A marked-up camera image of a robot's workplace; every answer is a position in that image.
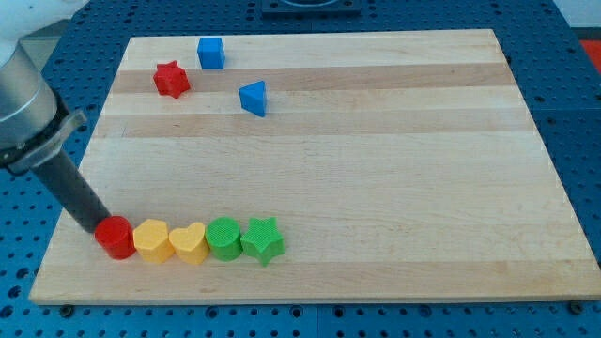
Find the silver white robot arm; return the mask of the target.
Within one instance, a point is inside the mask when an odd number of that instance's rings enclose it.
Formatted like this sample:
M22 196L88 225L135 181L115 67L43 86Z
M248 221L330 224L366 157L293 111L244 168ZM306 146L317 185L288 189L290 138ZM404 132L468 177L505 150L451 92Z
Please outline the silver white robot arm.
M20 174L54 158L86 122L42 78L20 45L25 36L71 18L84 0L1 3L1 167Z

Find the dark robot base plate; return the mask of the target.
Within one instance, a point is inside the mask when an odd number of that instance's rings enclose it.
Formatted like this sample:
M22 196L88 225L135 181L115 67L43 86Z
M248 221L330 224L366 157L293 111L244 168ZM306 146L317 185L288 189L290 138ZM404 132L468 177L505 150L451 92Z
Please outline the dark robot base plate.
M261 0L263 17L283 15L359 14L362 0Z

